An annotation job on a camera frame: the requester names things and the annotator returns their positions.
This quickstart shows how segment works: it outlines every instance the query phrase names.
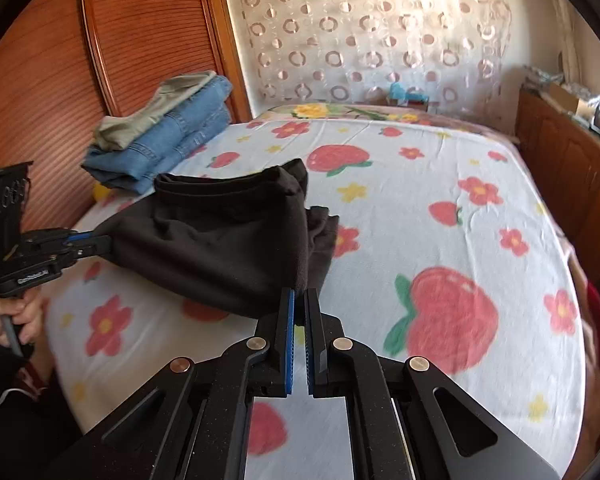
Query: red flower print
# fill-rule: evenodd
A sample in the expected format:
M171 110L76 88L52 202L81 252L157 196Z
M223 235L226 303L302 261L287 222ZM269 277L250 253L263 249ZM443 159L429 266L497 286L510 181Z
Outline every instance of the red flower print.
M87 272L84 273L84 282L89 283L95 280L100 271L102 270L102 262L100 260L96 260L91 264L91 266L87 269Z
M360 248L360 244L355 238L357 238L359 234L360 231L356 228L338 226L338 237L336 238L336 248L335 251L333 251L333 257L339 258L344 253L357 251Z
M134 202L134 199L132 199L132 198L130 198L129 200L125 200L122 204L120 204L118 206L117 212L120 212L120 211L126 209L127 207L132 205L133 202Z
M424 153L422 153L418 148L401 148L400 155L408 158L409 160L416 160L417 158L424 156Z
M198 146L195 150L193 150L191 153L189 153L189 155L187 155L187 158L191 158L192 156L202 153L205 150L206 150L206 144L202 144L201 146Z
M385 137L398 137L402 135L402 130L399 130L398 128L394 128L393 126L385 126L381 131L380 131L381 135L384 135Z
M220 321L229 315L228 312L224 312L212 306L206 306L199 301L190 300L188 298L185 298L182 302L182 313L186 317L203 322Z
M544 297L544 306L551 313L551 330L555 333L575 334L576 326L573 321L578 311L566 290L560 289L555 296L547 294Z
M122 346L120 333L131 322L131 309L120 308L120 297L115 295L103 306L91 313L89 325L93 328L90 338L84 346L88 356L96 355L100 350L108 356L117 355Z
M498 152L489 152L489 153L487 153L487 155L489 155L490 158L492 158L493 160L496 160L497 162L507 162L509 160L502 153L498 153Z
M466 180L458 180L460 189L469 192L469 200L475 205L487 205L489 202L502 204L504 200L498 196L498 187L481 181L476 176Z
M500 229L500 245L504 249L511 249L516 256L523 256L529 252L529 246L522 240L522 233L517 229L507 231Z
M308 131L308 121L303 121L302 123L296 123L295 121L291 121L277 128L273 128L272 130L272 132L276 134L277 139L286 139L287 137L291 137L292 135L305 134Z
M266 402L254 402L247 453L264 455L282 447L286 442L285 421L276 409Z

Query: patterned curtain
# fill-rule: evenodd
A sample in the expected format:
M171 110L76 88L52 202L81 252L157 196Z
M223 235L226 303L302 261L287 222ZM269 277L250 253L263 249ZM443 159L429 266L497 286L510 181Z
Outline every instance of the patterned curtain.
M497 120L506 0L229 1L263 107L384 103L397 81L430 111Z

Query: yellow object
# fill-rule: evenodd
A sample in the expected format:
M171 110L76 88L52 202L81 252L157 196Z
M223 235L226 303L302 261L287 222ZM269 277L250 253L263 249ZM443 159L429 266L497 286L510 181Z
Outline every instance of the yellow object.
M294 108L294 113L301 118L321 119L327 116L327 107L321 103L310 105L298 105Z
M69 314L68 312L66 314L63 314L62 318L60 319L60 328L67 328L69 325L71 325L71 322L73 320L74 320L73 314Z
M338 193L342 195L343 202L350 203L357 198L366 198L366 186L352 182L347 187L339 187Z
M82 381L78 381L71 388L71 393L75 402L82 402L87 396L87 386Z
M102 184L96 182L93 186L93 199L96 202L99 202L100 200L104 200L109 193L111 193L111 190L108 187L104 187Z
M543 418L549 406L544 402L542 394L537 394L533 402L529 403L529 419L532 422L540 422Z

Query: cardboard box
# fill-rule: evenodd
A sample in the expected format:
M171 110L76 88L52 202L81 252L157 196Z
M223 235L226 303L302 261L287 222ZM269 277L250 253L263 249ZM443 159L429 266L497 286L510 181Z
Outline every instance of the cardboard box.
M564 88L556 83L549 85L549 95L566 111L582 117L587 121L592 121L596 114L597 104L589 105L579 97L570 94Z

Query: strawberry print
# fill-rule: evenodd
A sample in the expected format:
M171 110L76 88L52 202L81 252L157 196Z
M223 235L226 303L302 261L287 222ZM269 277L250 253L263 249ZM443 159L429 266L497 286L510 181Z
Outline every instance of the strawberry print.
M339 258L345 253L357 251L360 244L356 241L360 231L356 228L338 226L338 237L336 238L336 248L333 251L333 257Z
M489 202L502 204L504 200L498 196L498 187L481 181L476 176L470 176L466 180L458 180L460 189L469 193L469 200L475 205L487 205Z
M109 357L117 355L122 347L122 331L131 323L131 315L128 306L120 308L118 295L96 308L89 318L93 332L84 346L87 355L94 356L100 350Z
M529 246L522 239L522 233L517 229L500 229L500 246L503 249L511 249L518 257L529 252Z
M575 334L574 320L578 311L566 290L560 289L555 296L547 294L544 297L544 306L551 314L551 330L555 333Z
M385 126L381 131L381 135L385 137L399 137L402 135L402 131L398 128L394 128L393 126Z
M492 158L493 160L495 160L496 162L508 162L509 161L509 159L507 159L507 157L504 156L502 153L489 152L489 153L487 153L487 155L489 155L489 157Z
M406 315L384 340L391 356L406 348L445 374L477 365L498 330L498 311L472 280L446 267L430 267L412 282L399 274L395 290Z
M454 227L462 225L460 218L461 207L453 202L436 202L429 206L429 213L442 225Z
M306 164L312 171L334 176L347 168L367 168L372 163L369 161L369 154L357 146L326 144L313 150Z
M209 164L208 168L224 168L231 164L234 160L236 160L240 156L240 153L235 152L225 152L221 153L218 156L215 156L211 159L211 164Z
M415 160L424 156L424 153L422 153L418 148L401 148L400 155L402 155L404 158L408 158L409 160Z
M202 153L205 150L206 150L206 144L202 144L201 146L198 146L195 150L193 150L191 153L189 153L189 155L187 155L187 158L191 158L192 156Z
M84 282L89 283L95 280L99 276L101 270L102 262L100 260L96 260L89 266L87 272L84 273Z
M228 312L224 312L188 298L185 298L182 301L182 313L186 317L207 323L223 320L229 315Z
M266 402L254 402L251 409L247 453L264 455L284 446L285 421L276 409Z
M308 121L303 121L302 123L296 123L294 121L291 121L277 128L273 128L272 130L272 132L276 134L277 139L286 139L287 137L291 137L292 135L305 134L308 131Z

